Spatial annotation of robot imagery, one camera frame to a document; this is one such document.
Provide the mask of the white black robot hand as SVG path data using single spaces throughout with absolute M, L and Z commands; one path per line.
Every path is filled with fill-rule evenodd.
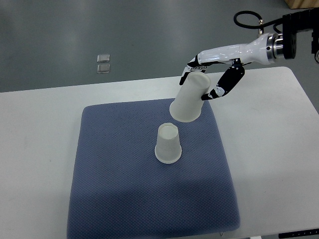
M 265 33 L 251 43 L 217 47 L 201 51 L 185 66 L 180 78 L 183 85 L 191 72 L 205 73 L 204 63 L 225 63 L 232 65 L 224 72 L 216 86 L 201 96 L 202 101 L 212 100 L 227 95 L 245 75 L 243 64 L 258 62 L 269 65 L 274 62 L 273 53 L 274 34 Z

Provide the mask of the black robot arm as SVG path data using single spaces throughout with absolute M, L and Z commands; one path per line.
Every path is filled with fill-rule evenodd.
M 204 73 L 213 64 L 228 64 L 217 85 L 209 93 L 202 95 L 203 101 L 223 97 L 228 94 L 245 74 L 244 66 L 252 62 L 262 65 L 274 63 L 279 58 L 294 59 L 297 50 L 297 34 L 312 32 L 311 53 L 319 59 L 319 10 L 312 8 L 264 23 L 259 14 L 253 11 L 240 11 L 234 15 L 237 26 L 258 29 L 257 39 L 247 44 L 228 45 L 204 50 L 187 63 L 181 79 L 183 85 L 189 73 Z

